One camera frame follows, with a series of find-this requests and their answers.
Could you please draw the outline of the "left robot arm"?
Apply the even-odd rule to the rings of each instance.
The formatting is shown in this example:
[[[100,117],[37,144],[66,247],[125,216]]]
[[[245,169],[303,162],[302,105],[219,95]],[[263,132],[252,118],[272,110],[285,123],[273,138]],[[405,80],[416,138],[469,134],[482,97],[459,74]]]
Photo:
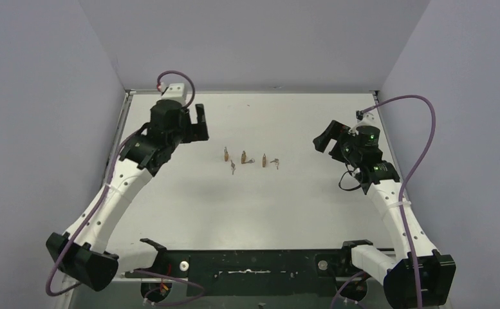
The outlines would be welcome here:
[[[115,152],[111,169],[91,205],[62,234],[51,233],[46,248],[55,264],[46,282],[51,289],[56,271],[99,292],[121,272],[120,257],[107,251],[118,222],[138,193],[156,176],[181,144],[209,139],[205,107],[196,104],[196,122],[189,107],[172,99],[161,99],[150,110],[150,120],[131,133]]]

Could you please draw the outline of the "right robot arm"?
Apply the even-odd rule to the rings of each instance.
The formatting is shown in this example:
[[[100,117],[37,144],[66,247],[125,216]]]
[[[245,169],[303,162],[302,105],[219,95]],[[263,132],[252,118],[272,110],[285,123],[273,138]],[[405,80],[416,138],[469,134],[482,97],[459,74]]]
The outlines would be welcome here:
[[[402,181],[394,165],[382,158],[380,133],[379,128],[365,122],[350,128],[333,120],[313,139],[321,153],[335,141],[329,155],[354,168],[355,179],[378,211],[393,243],[395,257],[391,258],[368,241],[347,242],[349,250],[339,256],[339,267],[349,275],[362,270],[380,282],[392,308],[444,305],[456,264],[451,255],[440,253],[418,223],[411,202],[400,196]]]

